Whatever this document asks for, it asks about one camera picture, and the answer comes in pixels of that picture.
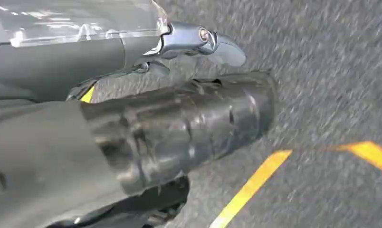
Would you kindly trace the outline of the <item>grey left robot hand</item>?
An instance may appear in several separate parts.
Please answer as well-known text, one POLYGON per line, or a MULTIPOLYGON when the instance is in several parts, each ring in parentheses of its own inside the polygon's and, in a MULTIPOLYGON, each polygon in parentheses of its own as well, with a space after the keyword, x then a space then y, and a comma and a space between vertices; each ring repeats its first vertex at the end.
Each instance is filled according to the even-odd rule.
POLYGON ((0 0, 0 228, 140 228, 186 201, 190 171, 268 132, 265 71, 81 99, 104 77, 167 75, 159 59, 179 55, 246 60, 153 0, 0 0))

